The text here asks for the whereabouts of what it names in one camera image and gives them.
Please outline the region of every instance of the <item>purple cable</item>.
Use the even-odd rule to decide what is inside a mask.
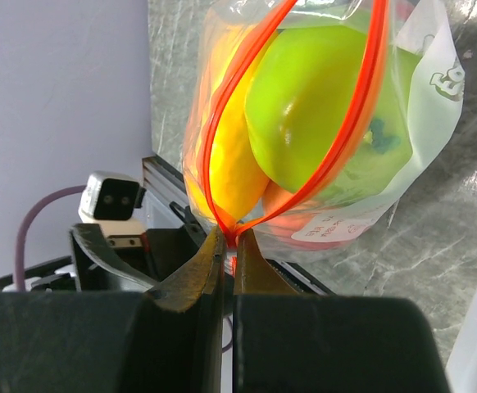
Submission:
[[[85,186],[76,186],[63,188],[42,198],[34,205],[29,213],[25,215],[22,224],[16,234],[16,251],[15,251],[15,270],[13,272],[13,282],[16,284],[17,291],[25,291],[25,239],[27,238],[27,231],[40,211],[50,203],[57,201],[69,195],[80,194],[85,189]]]
[[[231,338],[229,339],[229,342],[225,346],[222,347],[222,353],[223,354],[225,354],[233,346],[233,322],[231,322],[230,317],[226,317],[225,321],[228,323],[229,329],[231,330]]]

